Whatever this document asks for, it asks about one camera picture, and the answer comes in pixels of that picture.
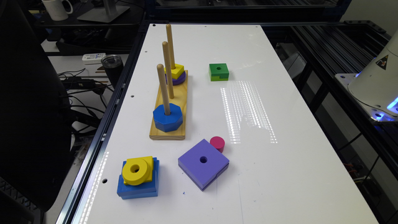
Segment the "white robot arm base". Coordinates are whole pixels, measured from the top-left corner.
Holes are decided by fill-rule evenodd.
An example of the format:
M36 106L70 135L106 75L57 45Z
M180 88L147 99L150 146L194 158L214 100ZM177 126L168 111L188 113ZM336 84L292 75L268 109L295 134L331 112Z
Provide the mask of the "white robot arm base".
M371 120L397 121L397 34L359 73L337 73L338 80Z

